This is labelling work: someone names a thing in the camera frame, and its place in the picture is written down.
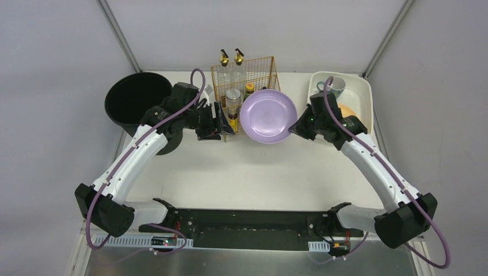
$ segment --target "white table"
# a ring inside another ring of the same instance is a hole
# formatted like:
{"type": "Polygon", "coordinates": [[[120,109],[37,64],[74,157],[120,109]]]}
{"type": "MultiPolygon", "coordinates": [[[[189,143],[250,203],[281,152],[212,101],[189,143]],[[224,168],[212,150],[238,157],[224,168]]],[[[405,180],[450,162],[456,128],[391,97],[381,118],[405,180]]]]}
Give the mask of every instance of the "white table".
{"type": "MultiPolygon", "coordinates": [[[[190,72],[158,73],[172,84],[190,78],[190,72]]],[[[298,116],[306,107],[310,76],[279,73],[281,91],[294,102],[298,116]]],[[[210,72],[205,77],[212,84],[210,72]]],[[[200,86],[198,74],[195,80],[200,86]]],[[[332,145],[296,135],[267,145],[247,136],[226,143],[197,141],[194,131],[184,130],[180,146],[152,159],[127,200],[154,197],[177,208],[328,210],[345,201],[382,208],[371,185],[348,158],[332,145]]]]}

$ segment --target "purple plate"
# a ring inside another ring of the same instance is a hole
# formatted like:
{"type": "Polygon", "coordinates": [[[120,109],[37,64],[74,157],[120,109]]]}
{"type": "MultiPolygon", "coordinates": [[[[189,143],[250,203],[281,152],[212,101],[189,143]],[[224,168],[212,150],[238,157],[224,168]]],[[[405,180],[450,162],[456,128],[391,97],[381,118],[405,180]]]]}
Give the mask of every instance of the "purple plate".
{"type": "Polygon", "coordinates": [[[260,90],[246,99],[239,114],[242,129],[253,140],[264,144],[283,141],[296,122],[296,108],[285,94],[272,89],[260,90]]]}

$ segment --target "wire basket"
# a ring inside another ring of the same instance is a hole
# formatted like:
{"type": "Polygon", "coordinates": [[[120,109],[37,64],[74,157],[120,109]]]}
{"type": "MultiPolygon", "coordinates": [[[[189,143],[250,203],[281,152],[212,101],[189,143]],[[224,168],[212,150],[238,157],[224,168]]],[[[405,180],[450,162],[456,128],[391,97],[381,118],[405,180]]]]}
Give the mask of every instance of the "wire basket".
{"type": "MultiPolygon", "coordinates": [[[[211,72],[213,90],[215,91],[215,99],[217,101],[220,101],[220,103],[222,104],[226,116],[226,91],[231,88],[237,88],[241,91],[241,104],[244,100],[244,87],[247,83],[251,82],[254,84],[254,92],[257,92],[264,87],[266,87],[267,89],[280,91],[280,82],[278,81],[278,72],[276,70],[276,63],[274,59],[274,56],[268,56],[259,59],[245,60],[240,66],[235,63],[229,63],[225,67],[221,65],[212,66],[211,72]],[[232,78],[232,74],[236,70],[245,72],[246,80],[237,82],[234,81],[232,78]]],[[[236,134],[244,134],[241,123],[239,120],[238,122],[238,131],[236,134]]]]}

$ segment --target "gray wall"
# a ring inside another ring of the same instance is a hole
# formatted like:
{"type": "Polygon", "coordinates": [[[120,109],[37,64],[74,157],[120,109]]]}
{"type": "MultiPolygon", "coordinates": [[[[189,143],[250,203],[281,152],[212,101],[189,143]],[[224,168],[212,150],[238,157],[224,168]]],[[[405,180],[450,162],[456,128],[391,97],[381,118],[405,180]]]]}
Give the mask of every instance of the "gray wall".
{"type": "MultiPolygon", "coordinates": [[[[453,262],[438,275],[488,269],[487,10],[487,1],[417,1],[370,78],[392,163],[439,201],[434,219],[453,262]]],[[[432,230],[426,238],[442,262],[432,230]]]]}
{"type": "Polygon", "coordinates": [[[403,0],[109,0],[144,70],[275,56],[280,72],[363,72],[403,0]]]}
{"type": "Polygon", "coordinates": [[[95,1],[2,1],[0,275],[62,275],[120,128],[104,111],[131,73],[95,1]]]}

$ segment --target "gold bottle pourer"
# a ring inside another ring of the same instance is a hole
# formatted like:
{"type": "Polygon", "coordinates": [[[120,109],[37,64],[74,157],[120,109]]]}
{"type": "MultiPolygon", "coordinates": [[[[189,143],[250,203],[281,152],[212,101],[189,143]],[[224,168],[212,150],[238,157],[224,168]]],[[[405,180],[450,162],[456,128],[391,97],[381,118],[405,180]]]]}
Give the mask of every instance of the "gold bottle pourer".
{"type": "Polygon", "coordinates": [[[222,52],[222,56],[220,56],[220,63],[223,67],[228,65],[228,54],[225,52],[224,49],[220,50],[222,52]]]}
{"type": "Polygon", "coordinates": [[[241,65],[242,62],[244,61],[244,54],[241,52],[241,50],[239,50],[239,48],[236,48],[235,49],[235,64],[237,65],[241,65]]]}

